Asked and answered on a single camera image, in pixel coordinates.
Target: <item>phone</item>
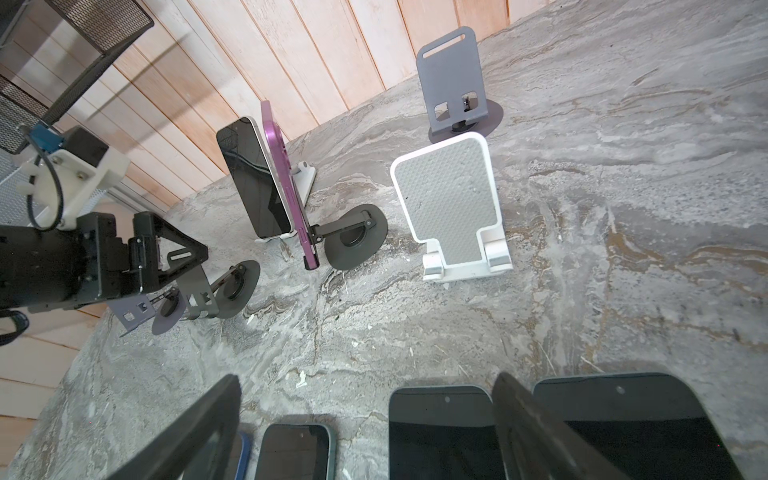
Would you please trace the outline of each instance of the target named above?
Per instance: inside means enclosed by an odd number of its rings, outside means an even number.
[[[254,480],[333,480],[336,438],[325,425],[270,425]]]
[[[296,185],[290,174],[291,166],[288,159],[285,142],[283,141],[283,132],[280,126],[272,118],[272,108],[268,100],[261,102],[261,121],[264,125],[264,136],[269,145],[270,154],[275,164],[280,186],[285,193],[285,201],[288,205],[294,228],[299,235],[299,243],[304,250],[304,268],[307,270],[316,269],[320,263],[317,259],[317,250],[315,240],[310,238],[310,222],[306,219],[306,212],[302,207],[299,194],[296,192]]]
[[[477,386],[397,389],[389,399],[389,477],[505,480],[488,393]]]
[[[272,157],[253,119],[232,122],[216,133],[216,141],[256,235],[268,240],[293,231],[284,193],[273,177]]]
[[[671,375],[545,379],[532,394],[635,480],[742,478],[694,392]]]

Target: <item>purple smartphone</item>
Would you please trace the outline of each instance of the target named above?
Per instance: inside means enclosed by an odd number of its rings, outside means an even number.
[[[299,194],[296,192],[296,185],[293,184],[293,177],[290,174],[290,160],[288,160],[288,152],[283,142],[283,134],[280,133],[280,126],[272,119],[272,108],[268,100],[261,102],[261,121],[264,125],[266,144],[270,147],[272,161],[277,170],[277,180],[280,181],[280,186],[283,188],[288,203],[288,213],[293,218],[293,225],[299,235],[299,242],[304,249],[304,266],[307,270],[314,270],[319,266],[319,261],[317,260],[315,244],[310,239],[310,223],[306,221],[306,214],[301,206]]]

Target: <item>gray marble surface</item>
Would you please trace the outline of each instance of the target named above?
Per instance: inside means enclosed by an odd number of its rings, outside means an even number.
[[[271,422],[328,422],[349,480],[388,475],[396,387],[657,370],[768,478],[768,2],[567,0],[480,52],[512,273],[421,281],[389,178],[428,144],[412,78],[289,145],[318,167],[310,220],[377,204],[379,253],[341,273],[321,249],[306,272],[297,240],[252,241],[229,178],[185,200],[168,218],[209,246],[209,278],[261,262],[246,311],[160,337],[105,318],[10,477],[103,478],[229,372],[255,445]]]

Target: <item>textured gray pad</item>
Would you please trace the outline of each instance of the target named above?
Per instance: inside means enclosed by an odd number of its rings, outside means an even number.
[[[437,239],[447,265],[482,259],[477,231],[498,218],[477,140],[403,161],[395,177],[419,240]]]
[[[464,35],[464,39],[458,43],[424,57],[426,52],[460,35]],[[450,128],[460,121],[472,123],[488,115],[478,44],[470,27],[458,28],[424,45],[416,55],[416,69],[433,132]],[[477,94],[478,104],[470,111],[464,111],[462,96],[471,91]],[[438,119],[435,107],[442,103],[448,104],[448,115]]]

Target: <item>round stand base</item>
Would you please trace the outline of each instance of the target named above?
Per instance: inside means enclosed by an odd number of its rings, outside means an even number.
[[[488,117],[483,118],[476,124],[473,124],[469,128],[459,128],[459,132],[453,131],[451,128],[446,128],[445,130],[440,130],[437,133],[433,133],[432,129],[429,129],[429,141],[433,144],[436,144],[443,140],[448,140],[449,138],[453,138],[456,135],[463,134],[466,131],[476,131],[483,137],[487,137],[493,132],[493,130],[496,129],[496,127],[499,126],[499,124],[502,122],[502,118],[504,118],[504,109],[501,105],[497,104],[493,100],[487,100],[488,103]]]
[[[241,273],[242,283],[237,282],[235,290],[227,288],[228,285],[224,284],[216,291],[216,304],[219,306],[217,318],[229,319],[240,313],[248,304],[250,296],[253,295],[253,291],[256,289],[256,284],[259,282],[261,266],[257,261],[245,260],[236,266],[242,266],[245,269]]]
[[[371,218],[376,221],[373,228],[364,231],[364,227],[358,227],[354,230],[330,235],[325,239],[326,258],[328,263],[337,270],[355,268],[373,257],[373,254],[379,251],[379,248],[384,244],[389,225],[384,213],[376,205],[358,205],[343,214],[341,218],[357,214],[363,210],[367,211]]]
[[[170,289],[169,295],[157,311],[152,321],[152,335],[162,335],[178,323],[187,309],[187,299],[181,295],[178,288]]]

